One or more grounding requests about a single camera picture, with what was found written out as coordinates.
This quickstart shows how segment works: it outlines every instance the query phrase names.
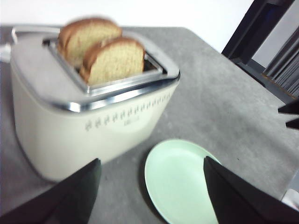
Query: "toaster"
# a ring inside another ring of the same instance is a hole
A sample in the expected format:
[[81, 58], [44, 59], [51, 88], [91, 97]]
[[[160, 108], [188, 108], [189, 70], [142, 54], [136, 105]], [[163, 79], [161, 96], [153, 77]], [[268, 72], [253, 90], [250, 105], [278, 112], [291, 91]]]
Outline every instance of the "toaster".
[[[17, 38], [17, 31], [38, 31]], [[60, 181], [95, 158], [102, 163], [147, 139], [179, 83], [179, 68], [152, 41], [144, 71], [89, 86], [58, 53], [57, 28], [14, 28], [11, 77], [16, 135], [37, 172]]]

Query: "bread slice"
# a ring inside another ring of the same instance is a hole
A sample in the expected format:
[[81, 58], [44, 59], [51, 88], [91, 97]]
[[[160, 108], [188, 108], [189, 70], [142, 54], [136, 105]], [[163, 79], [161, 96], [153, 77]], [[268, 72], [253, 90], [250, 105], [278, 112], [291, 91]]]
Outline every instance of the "bread slice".
[[80, 75], [89, 85], [127, 78], [143, 71], [144, 47], [134, 39], [118, 37], [91, 46]]
[[102, 18], [83, 19], [61, 29], [57, 49], [72, 66], [79, 68], [90, 46], [121, 34], [121, 28], [112, 21]]

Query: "mint green plate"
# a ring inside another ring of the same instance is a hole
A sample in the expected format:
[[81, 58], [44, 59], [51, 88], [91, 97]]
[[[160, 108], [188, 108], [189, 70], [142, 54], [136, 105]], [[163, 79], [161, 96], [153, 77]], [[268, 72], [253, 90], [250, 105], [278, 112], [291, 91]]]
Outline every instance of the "mint green plate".
[[185, 140], [157, 144], [145, 162], [145, 183], [158, 212], [170, 224], [216, 224], [206, 188], [204, 158], [217, 159]]

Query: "gray countertop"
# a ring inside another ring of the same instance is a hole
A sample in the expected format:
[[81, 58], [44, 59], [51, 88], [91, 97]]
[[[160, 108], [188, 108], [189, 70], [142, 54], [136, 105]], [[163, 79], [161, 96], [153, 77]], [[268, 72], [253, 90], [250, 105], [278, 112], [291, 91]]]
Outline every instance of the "gray countertop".
[[[102, 166], [90, 222], [165, 223], [147, 194], [143, 166], [160, 141], [182, 138], [211, 152], [227, 168], [281, 199], [299, 168], [299, 132], [291, 115], [258, 82], [185, 28], [128, 28], [156, 43], [181, 70], [181, 80], [152, 135]], [[11, 41], [1, 28], [1, 44]], [[1, 213], [49, 189], [16, 140], [10, 68], [1, 63]]]

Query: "toaster slot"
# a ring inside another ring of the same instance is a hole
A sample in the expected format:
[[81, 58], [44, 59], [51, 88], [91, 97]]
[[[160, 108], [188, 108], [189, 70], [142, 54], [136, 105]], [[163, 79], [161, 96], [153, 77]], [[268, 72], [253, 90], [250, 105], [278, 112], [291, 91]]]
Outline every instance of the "toaster slot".
[[52, 55], [57, 59], [60, 65], [64, 68], [70, 78], [79, 86], [79, 88], [90, 95], [100, 95], [116, 91], [127, 90], [128, 88], [137, 87], [146, 83], [165, 79], [167, 70], [163, 68], [147, 50], [144, 55], [144, 69], [140, 74], [135, 76], [106, 82], [99, 85], [88, 85], [79, 74], [79, 68], [72, 67], [58, 52], [57, 39], [44, 39], [43, 46], [47, 47]]

